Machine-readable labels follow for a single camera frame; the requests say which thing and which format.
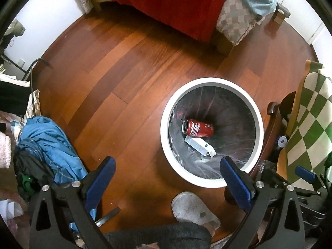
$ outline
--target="soda can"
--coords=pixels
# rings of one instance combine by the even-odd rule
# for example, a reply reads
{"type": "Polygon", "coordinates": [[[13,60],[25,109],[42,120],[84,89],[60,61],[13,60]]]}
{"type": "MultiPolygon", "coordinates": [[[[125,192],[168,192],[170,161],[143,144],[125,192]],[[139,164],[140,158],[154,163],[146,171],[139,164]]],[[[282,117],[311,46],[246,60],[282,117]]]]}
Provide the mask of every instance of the soda can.
{"type": "Polygon", "coordinates": [[[210,137],[213,135],[213,125],[193,119],[184,120],[182,123],[182,133],[191,137],[210,137]]]}

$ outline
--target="metal screw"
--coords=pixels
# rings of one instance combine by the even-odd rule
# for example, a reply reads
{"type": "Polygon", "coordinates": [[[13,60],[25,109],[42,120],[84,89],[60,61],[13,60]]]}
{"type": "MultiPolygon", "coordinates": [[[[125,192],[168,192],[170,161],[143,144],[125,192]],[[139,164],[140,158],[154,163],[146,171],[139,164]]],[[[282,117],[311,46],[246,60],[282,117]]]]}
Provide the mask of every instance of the metal screw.
{"type": "Polygon", "coordinates": [[[43,190],[44,192],[46,192],[47,190],[49,190],[49,185],[44,185],[44,186],[42,187],[42,190],[43,190]]]}
{"type": "Polygon", "coordinates": [[[291,192],[294,191],[294,187],[293,187],[292,185],[290,185],[290,184],[287,186],[287,189],[288,189],[289,191],[291,191],[291,192]]]}
{"type": "Polygon", "coordinates": [[[258,188],[263,188],[263,187],[264,187],[264,182],[262,182],[262,181],[257,181],[257,182],[256,182],[256,186],[257,186],[258,188]]]}
{"type": "Polygon", "coordinates": [[[74,187],[74,188],[77,188],[81,185],[81,182],[80,181],[74,181],[71,186],[74,187]]]}

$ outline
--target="foot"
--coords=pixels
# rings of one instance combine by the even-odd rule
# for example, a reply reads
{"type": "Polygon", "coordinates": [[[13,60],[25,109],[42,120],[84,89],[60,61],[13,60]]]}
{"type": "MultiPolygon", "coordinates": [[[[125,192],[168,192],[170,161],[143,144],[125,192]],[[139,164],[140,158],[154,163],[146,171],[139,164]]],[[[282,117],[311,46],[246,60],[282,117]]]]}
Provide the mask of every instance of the foot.
{"type": "Polygon", "coordinates": [[[215,230],[220,227],[217,216],[194,193],[178,194],[172,201],[172,211],[179,222],[193,222],[198,225],[210,223],[215,230]]]}

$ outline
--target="floor plank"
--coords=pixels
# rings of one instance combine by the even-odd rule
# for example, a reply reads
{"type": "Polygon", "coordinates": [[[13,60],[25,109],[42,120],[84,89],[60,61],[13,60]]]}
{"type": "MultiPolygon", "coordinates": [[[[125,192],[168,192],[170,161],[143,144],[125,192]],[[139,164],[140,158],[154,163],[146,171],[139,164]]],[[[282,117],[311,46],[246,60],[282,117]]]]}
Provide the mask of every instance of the floor plank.
{"type": "Polygon", "coordinates": [[[160,120],[166,103],[185,83],[219,77],[242,87],[268,124],[266,107],[296,90],[309,45],[271,16],[226,58],[127,6],[102,5],[77,21],[44,54],[52,67],[34,72],[42,113],[68,135],[89,170],[113,156],[117,171],[100,204],[101,214],[122,210],[102,231],[175,222],[172,199],[198,194],[221,220],[214,240],[234,231],[244,213],[224,200],[224,189],[183,180],[161,148],[160,120]]]}

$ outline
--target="green checkered cushion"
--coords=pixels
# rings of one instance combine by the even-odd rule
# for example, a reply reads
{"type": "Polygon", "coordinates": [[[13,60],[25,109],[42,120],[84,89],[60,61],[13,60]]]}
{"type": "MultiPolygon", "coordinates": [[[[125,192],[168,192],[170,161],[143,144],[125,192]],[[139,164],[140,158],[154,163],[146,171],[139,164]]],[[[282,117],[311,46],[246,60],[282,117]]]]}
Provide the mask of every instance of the green checkered cushion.
{"type": "Polygon", "coordinates": [[[297,187],[311,189],[312,186],[295,175],[295,167],[301,165],[315,173],[323,173],[325,159],[332,151],[330,75],[322,64],[310,62],[309,73],[299,88],[297,118],[286,145],[287,180],[297,187]]]}

